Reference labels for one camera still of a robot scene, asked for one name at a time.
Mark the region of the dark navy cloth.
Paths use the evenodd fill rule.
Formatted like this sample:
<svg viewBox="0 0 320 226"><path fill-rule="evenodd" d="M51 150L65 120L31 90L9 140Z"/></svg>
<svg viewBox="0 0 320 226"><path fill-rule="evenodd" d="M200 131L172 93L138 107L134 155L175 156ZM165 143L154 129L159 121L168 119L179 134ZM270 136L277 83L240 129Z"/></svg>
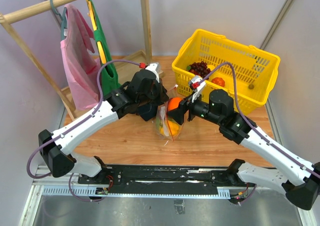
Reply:
<svg viewBox="0 0 320 226"><path fill-rule="evenodd" d="M144 121L149 121L156 117L158 111L158 105L145 104L137 109L137 115L139 115Z"/></svg>

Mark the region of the yellow plastic basket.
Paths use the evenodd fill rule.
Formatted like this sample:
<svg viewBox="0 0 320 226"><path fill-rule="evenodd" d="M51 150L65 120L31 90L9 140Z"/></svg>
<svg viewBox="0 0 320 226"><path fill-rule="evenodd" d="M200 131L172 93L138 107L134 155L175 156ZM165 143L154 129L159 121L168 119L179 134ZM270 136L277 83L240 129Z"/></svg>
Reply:
<svg viewBox="0 0 320 226"><path fill-rule="evenodd" d="M224 62L232 64L217 69L206 80L202 100L208 102L212 90L223 89L237 99L243 114L248 115L266 104L275 86L281 59L255 46L246 46L226 36L197 29L180 48L172 63L179 94L188 96L192 93L188 82L194 75L187 71L187 66L201 61L216 67ZM212 83L215 77L223 78L225 87Z"/></svg>

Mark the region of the teal clothes hanger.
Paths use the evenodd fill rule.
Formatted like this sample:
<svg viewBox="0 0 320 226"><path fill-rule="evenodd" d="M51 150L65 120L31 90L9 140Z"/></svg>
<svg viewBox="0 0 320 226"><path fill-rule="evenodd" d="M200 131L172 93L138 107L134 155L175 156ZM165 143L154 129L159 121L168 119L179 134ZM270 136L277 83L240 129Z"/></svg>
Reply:
<svg viewBox="0 0 320 226"><path fill-rule="evenodd" d="M53 4L53 0L50 1L51 11L57 18L57 22L60 27L60 40L63 41L67 37L68 29L67 29L67 8L63 8L63 12L60 13L57 8Z"/></svg>

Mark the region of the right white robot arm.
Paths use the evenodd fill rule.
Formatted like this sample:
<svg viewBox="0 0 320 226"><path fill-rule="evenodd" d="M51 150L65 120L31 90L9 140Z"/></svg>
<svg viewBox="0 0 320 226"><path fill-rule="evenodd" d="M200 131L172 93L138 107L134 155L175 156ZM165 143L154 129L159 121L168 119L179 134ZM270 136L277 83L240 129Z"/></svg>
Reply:
<svg viewBox="0 0 320 226"><path fill-rule="evenodd" d="M277 143L244 115L234 110L234 100L222 89L209 94L209 102L197 93L186 98L172 98L168 102L168 116L182 125L188 120L202 118L219 126L228 140L259 154L274 166L266 169L236 159L229 166L226 179L233 186L241 182L254 183L273 189L293 205L310 210L319 196L320 165L311 163Z"/></svg>

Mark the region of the green shirt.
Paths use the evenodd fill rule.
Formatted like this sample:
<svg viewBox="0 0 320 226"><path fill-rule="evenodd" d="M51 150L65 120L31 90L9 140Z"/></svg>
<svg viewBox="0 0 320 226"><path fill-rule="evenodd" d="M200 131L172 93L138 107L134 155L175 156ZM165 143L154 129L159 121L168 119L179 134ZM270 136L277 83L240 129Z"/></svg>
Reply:
<svg viewBox="0 0 320 226"><path fill-rule="evenodd" d="M97 31L93 32L94 40L100 41L104 50L104 54L106 56L107 62L110 62L112 60L109 47L105 38L105 34L103 32L98 14L95 10L93 1L90 0L92 3L93 11L95 14L95 21L97 25ZM108 94L110 91L117 89L120 86L119 81L118 81L118 73L116 71L116 68L113 63L109 64L106 66L104 69L102 69L101 72L101 88L103 95L105 96Z"/></svg>

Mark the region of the clear zip top bag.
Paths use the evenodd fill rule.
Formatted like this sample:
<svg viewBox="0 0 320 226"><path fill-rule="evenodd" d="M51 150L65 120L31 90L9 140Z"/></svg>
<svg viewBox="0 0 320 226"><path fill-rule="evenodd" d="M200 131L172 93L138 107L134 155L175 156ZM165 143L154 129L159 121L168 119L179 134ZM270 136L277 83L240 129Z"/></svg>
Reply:
<svg viewBox="0 0 320 226"><path fill-rule="evenodd" d="M178 85L175 84L172 88L170 88L170 89L167 91L167 95L168 95L168 97L169 97L169 100L170 100L170 98L173 98L173 97L180 97L180 96L178 96L177 88L178 88ZM160 117L162 118L162 120L163 120L163 123L164 123L165 121L166 121L166 122L168 122L168 121L173 121L173 122L175 122L173 119L171 119L171 118L169 118L169 117L167 116L167 106L168 106L169 100L168 100L167 102L165 102L162 106L159 106L158 109L157 109L156 118L157 118L157 116L160 116ZM181 131L182 131L182 128L183 128L183 125L179 125L179 127L180 127L180 132L181 132ZM164 139L172 140L172 141L174 141L174 140L179 136L179 134L178 134L178 135L175 136L175 137L172 137L172 136L170 136L170 137L165 137L165 136L159 134L158 132L157 132L157 134L158 134L159 136L161 136L162 138L164 138Z"/></svg>

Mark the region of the yellow bell pepper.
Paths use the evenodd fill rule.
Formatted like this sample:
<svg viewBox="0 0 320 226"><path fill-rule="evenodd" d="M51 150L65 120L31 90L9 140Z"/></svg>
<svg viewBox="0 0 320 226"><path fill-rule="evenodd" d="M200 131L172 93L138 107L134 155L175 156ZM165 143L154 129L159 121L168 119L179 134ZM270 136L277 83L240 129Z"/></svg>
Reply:
<svg viewBox="0 0 320 226"><path fill-rule="evenodd" d="M160 134L165 136L165 137L175 137L179 134L180 132L180 126L173 122L173 121L168 121L168 122L164 122L160 128Z"/></svg>

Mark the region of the purple grape bunch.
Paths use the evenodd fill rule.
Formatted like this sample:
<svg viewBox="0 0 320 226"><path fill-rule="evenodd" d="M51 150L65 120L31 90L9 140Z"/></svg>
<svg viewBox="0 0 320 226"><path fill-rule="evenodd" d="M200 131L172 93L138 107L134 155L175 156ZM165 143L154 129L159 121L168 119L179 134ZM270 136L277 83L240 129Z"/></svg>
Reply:
<svg viewBox="0 0 320 226"><path fill-rule="evenodd" d="M202 78L204 78L211 72L211 69L208 67L207 63L205 63L204 61L193 62L192 64L187 66L186 70Z"/></svg>

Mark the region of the orange tangerines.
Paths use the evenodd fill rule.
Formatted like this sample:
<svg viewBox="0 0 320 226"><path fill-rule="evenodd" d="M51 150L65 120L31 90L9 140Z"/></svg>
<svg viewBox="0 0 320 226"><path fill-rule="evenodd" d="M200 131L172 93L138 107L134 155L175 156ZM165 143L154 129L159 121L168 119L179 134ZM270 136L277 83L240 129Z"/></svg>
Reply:
<svg viewBox="0 0 320 226"><path fill-rule="evenodd" d="M221 87L225 87L226 85L224 79L221 77L215 77L211 80L211 82Z"/></svg>

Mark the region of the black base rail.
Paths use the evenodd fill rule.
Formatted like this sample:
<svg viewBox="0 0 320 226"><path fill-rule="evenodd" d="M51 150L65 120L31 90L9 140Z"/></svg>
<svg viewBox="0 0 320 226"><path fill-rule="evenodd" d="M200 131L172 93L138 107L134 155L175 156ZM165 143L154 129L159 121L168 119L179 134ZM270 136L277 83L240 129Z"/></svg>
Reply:
<svg viewBox="0 0 320 226"><path fill-rule="evenodd" d="M79 184L106 185L111 193L137 195L214 195L219 187L246 187L226 167L109 165L95 177L82 174Z"/></svg>

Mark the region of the orange tangerine fruit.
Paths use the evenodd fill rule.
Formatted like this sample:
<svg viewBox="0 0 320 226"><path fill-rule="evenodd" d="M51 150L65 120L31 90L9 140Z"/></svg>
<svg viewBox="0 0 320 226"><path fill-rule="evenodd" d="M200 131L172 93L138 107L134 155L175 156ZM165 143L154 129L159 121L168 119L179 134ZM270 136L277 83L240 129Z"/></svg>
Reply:
<svg viewBox="0 0 320 226"><path fill-rule="evenodd" d="M168 101L168 104L167 104L167 110L171 111L171 110L178 108L181 100L182 100L182 98L180 98L180 97L170 98L170 100Z"/></svg>

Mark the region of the pink shirt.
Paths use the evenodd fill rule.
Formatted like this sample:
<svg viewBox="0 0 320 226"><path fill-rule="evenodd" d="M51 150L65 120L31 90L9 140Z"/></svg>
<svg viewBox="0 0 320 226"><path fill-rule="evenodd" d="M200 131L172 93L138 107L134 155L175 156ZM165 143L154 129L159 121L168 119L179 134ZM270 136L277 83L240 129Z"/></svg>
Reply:
<svg viewBox="0 0 320 226"><path fill-rule="evenodd" d="M91 56L95 52L93 31L75 6L67 4L66 8L67 37L60 42L62 62L75 107L83 111L99 102L100 61Z"/></svg>

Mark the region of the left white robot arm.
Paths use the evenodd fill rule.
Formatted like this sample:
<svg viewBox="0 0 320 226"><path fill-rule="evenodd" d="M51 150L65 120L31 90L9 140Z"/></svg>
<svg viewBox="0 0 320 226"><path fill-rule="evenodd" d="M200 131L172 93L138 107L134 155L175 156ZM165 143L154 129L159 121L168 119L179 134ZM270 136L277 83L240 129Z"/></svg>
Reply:
<svg viewBox="0 0 320 226"><path fill-rule="evenodd" d="M47 167L53 177L68 173L89 176L95 183L103 183L107 178L104 163L97 156L87 157L74 152L85 139L127 114L138 114L145 121L154 117L158 106L169 98L156 71L142 69L135 73L130 82L106 95L94 106L64 128L39 134L39 141L46 143L41 149Z"/></svg>

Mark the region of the wooden clothes rack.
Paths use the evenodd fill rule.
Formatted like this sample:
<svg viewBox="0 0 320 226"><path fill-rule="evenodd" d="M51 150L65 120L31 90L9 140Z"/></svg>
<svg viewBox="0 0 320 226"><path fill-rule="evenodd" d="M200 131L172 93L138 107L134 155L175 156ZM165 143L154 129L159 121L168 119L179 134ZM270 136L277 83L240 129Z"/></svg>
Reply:
<svg viewBox="0 0 320 226"><path fill-rule="evenodd" d="M76 120L91 109L104 93L130 81L139 71L134 62L148 65L152 60L149 0L140 0L145 49L133 53L119 62L101 66L112 60L108 44L92 0L47 0L42 3L1 15L0 23L30 58L46 80L60 96L71 120ZM68 86L61 88L42 66L34 53L12 27L15 22L51 10L60 18L60 49Z"/></svg>

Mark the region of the yellow clothes hanger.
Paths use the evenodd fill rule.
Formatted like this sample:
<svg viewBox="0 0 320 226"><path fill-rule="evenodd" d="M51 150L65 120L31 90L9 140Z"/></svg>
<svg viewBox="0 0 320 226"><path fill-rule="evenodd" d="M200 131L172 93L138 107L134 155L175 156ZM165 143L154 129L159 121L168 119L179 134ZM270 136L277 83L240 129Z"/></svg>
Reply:
<svg viewBox="0 0 320 226"><path fill-rule="evenodd" d="M97 28L97 24L96 24L96 19L95 19L95 13L94 13L94 10L93 10L93 5L92 5L92 3L91 3L90 0L86 0L86 3L87 3L87 7L88 7L88 16L90 17L93 31L96 32L98 28ZM97 45L97 49L98 49L100 61L101 61L103 64L105 64L105 63L107 62L107 59L106 59L106 56L105 56L105 53L104 53L102 44L101 44L100 41L97 41L97 40L95 40L95 42L96 42L96 45Z"/></svg>

